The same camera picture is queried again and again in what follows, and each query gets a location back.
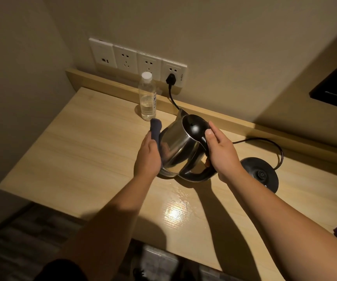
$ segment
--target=electrical outlet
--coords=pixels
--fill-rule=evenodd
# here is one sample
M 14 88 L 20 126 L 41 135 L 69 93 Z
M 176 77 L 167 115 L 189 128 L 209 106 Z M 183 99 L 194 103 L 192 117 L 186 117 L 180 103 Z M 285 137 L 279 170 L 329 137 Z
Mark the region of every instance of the electrical outlet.
M 114 45 L 116 66 L 118 69 L 138 74 L 137 51 Z
M 93 57 L 96 63 L 116 68 L 113 45 L 98 39 L 89 38 Z
M 176 83 L 175 86 L 182 88 L 184 87 L 188 67 L 185 64 L 180 64 L 167 59 L 162 59 L 161 68 L 161 81 L 165 82 L 168 75 L 171 73 L 175 75 Z
M 143 72 L 151 72 L 153 79 L 159 81 L 161 79 L 161 65 L 162 58 L 142 52 L 137 53 L 138 74 L 141 75 Z

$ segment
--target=electric kettle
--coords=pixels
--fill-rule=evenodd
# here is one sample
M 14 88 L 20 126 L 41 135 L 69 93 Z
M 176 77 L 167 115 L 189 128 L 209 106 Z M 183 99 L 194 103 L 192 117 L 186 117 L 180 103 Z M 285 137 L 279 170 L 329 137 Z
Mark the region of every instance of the electric kettle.
M 210 164 L 201 173 L 192 172 L 204 154 L 209 157 L 205 130 L 209 124 L 198 115 L 180 109 L 176 120 L 159 134 L 158 149 L 162 159 L 161 175 L 200 182 L 211 178 L 216 170 Z

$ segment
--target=plastic water bottle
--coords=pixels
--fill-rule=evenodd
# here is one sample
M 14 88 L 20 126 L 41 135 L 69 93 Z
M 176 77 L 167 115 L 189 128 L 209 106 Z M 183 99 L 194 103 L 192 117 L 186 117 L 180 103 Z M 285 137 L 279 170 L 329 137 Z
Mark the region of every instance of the plastic water bottle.
M 140 95 L 141 116 L 144 120 L 150 121 L 155 118 L 157 105 L 157 87 L 150 72 L 142 73 L 138 84 L 138 93 Z

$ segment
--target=light wood desk surface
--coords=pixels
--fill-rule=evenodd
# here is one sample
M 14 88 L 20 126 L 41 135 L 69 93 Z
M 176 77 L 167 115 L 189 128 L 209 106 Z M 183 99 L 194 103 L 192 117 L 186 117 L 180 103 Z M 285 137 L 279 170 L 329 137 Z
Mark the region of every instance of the light wood desk surface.
M 0 189 L 89 218 L 133 176 L 149 122 L 136 104 L 81 88 L 21 158 Z M 163 128 L 175 116 L 157 110 Z M 233 141 L 244 137 L 225 132 Z M 241 143 L 240 159 L 276 165 L 275 153 Z M 337 176 L 285 158 L 277 195 L 328 231 L 337 226 Z M 190 184 L 155 178 L 134 238 L 244 279 L 283 280 L 262 239 L 218 176 Z

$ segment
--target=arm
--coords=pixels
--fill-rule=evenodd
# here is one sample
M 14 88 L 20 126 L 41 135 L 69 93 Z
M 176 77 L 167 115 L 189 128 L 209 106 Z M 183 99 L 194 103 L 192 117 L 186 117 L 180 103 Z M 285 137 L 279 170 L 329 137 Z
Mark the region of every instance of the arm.
M 138 151 L 133 179 L 65 243 L 57 258 L 75 262 L 89 281 L 111 280 L 127 251 L 138 213 L 160 168 L 157 143 L 149 131 Z
M 232 142 L 212 123 L 210 160 L 251 218 L 287 280 L 337 280 L 337 238 L 289 206 L 242 167 Z

